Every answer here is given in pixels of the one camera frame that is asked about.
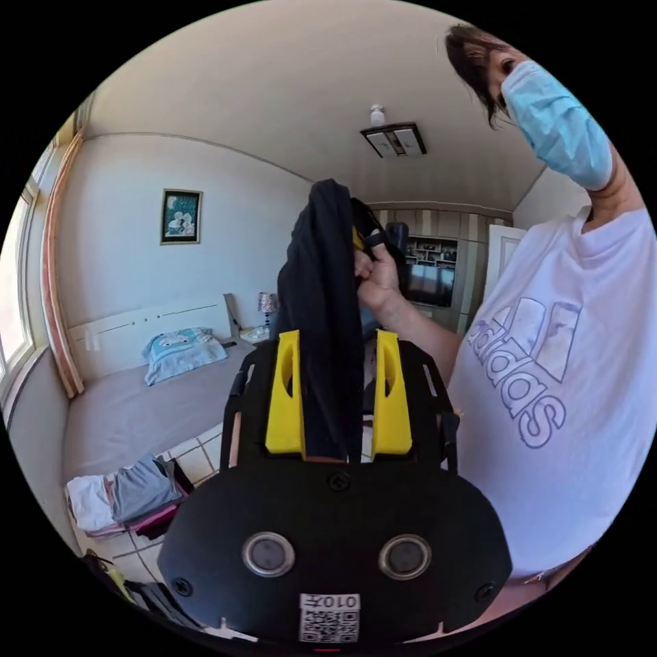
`curtain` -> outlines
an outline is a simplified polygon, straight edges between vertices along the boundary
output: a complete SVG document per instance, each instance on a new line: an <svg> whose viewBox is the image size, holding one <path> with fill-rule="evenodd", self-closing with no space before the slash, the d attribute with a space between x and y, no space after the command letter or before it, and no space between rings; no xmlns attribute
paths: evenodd
<svg viewBox="0 0 657 657"><path fill-rule="evenodd" d="M66 395L72 399L84 390L82 378L77 371L70 346L66 337L62 307L57 293L57 233L60 219L60 207L68 181L68 174L78 154L83 140L83 131L79 130L66 148L62 163L55 178L53 191L48 200L42 252L42 299L43 311L48 330L50 347L55 357Z"/></svg>

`window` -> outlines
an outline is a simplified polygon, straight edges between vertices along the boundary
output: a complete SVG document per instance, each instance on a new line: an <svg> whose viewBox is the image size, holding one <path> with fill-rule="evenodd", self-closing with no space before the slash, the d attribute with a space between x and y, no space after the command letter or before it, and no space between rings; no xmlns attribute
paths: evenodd
<svg viewBox="0 0 657 657"><path fill-rule="evenodd" d="M15 375L34 351L25 289L27 236L39 181L54 151L54 140L39 158L16 203L0 248L0 403Z"/></svg>
<svg viewBox="0 0 657 657"><path fill-rule="evenodd" d="M46 168L46 164L48 164L48 160L52 155L54 146L55 146L55 140L51 140L50 143L48 144L48 147L46 148L45 151L43 151L41 157L36 163L34 170L32 171L32 178L37 184L41 182L41 176L43 175L43 172Z"/></svg>
<svg viewBox="0 0 657 657"><path fill-rule="evenodd" d="M25 189L16 204L0 250L0 396L11 375L32 351L24 299L25 228L34 197Z"/></svg>

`adidas logo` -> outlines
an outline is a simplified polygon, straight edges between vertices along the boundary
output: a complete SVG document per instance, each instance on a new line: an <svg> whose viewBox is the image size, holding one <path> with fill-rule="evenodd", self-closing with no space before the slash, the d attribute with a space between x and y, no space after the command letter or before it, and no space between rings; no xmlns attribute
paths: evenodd
<svg viewBox="0 0 657 657"><path fill-rule="evenodd" d="M477 321L466 337L529 448L543 447L566 422L554 389L566 375L581 311L556 302L548 313L539 301L523 297L515 307Z"/></svg>

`pile of clothes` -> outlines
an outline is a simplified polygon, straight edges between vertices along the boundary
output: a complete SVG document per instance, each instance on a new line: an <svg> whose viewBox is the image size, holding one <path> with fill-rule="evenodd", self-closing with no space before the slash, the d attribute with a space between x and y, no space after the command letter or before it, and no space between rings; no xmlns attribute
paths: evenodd
<svg viewBox="0 0 657 657"><path fill-rule="evenodd" d="M194 487L175 460L147 454L110 475L76 477L66 490L70 513L89 537L132 530L153 540L165 533Z"/></svg>

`white door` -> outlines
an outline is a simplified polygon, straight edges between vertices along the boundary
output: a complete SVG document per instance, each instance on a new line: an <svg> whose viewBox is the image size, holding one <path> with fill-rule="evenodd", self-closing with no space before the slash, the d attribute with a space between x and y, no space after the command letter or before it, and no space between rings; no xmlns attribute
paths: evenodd
<svg viewBox="0 0 657 657"><path fill-rule="evenodd" d="M488 234L488 269L486 271L486 285L484 286L484 299L498 282L504 268L508 265L515 247L525 233L520 228L498 226L491 224Z"/></svg>

